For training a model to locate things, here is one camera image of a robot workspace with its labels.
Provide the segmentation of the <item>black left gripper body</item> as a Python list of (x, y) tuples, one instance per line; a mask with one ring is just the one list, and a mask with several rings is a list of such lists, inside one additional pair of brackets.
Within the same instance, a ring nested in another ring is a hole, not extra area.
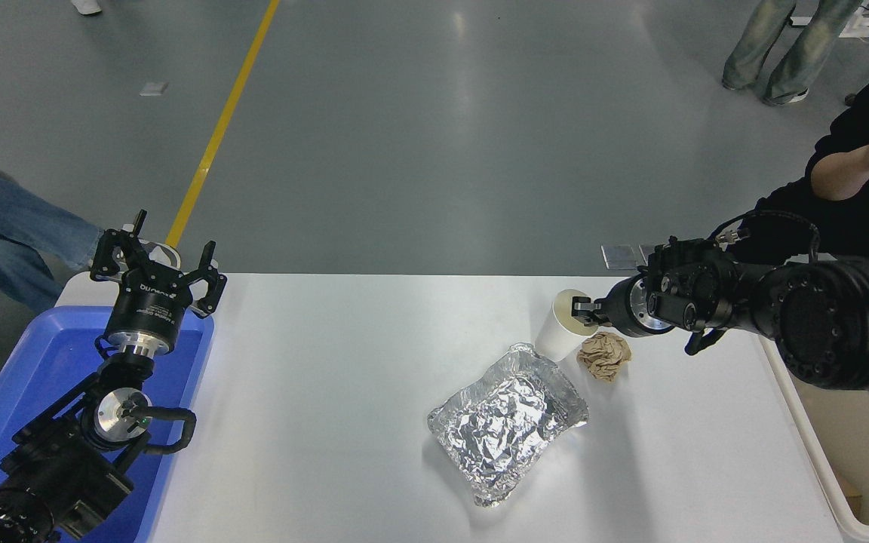
[(184, 312), (191, 303), (182, 272), (159, 262), (128, 269), (106, 326), (106, 341), (115, 344), (128, 334), (142, 333), (162, 344), (175, 344)]

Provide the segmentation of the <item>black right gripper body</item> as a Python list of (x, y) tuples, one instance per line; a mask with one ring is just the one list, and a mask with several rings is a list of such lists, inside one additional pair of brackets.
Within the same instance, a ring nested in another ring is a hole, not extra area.
[(643, 330), (631, 310), (630, 295), (637, 278), (627, 278), (615, 285), (603, 299), (607, 323), (622, 336), (641, 337)]

